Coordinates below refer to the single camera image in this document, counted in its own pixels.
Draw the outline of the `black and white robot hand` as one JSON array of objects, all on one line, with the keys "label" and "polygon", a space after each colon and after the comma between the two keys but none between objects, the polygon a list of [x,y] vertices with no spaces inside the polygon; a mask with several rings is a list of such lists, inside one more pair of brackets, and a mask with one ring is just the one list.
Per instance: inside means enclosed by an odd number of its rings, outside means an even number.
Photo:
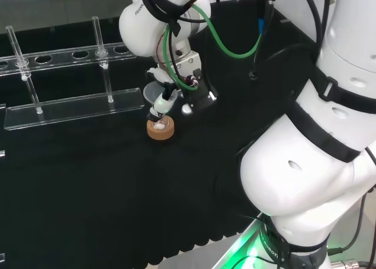
[{"label": "black and white robot hand", "polygon": [[160,67],[150,68],[146,71],[146,76],[152,78],[153,81],[163,88],[163,91],[158,95],[150,108],[148,119],[153,122],[158,122],[163,116],[167,115],[172,109],[177,97],[178,91],[181,90],[186,104],[182,106],[182,113],[184,115],[191,115],[194,109],[198,109],[200,105],[196,103],[199,98],[203,96],[206,87],[203,82],[197,80],[198,76],[189,75],[189,87],[194,90],[181,88],[171,76]]}]

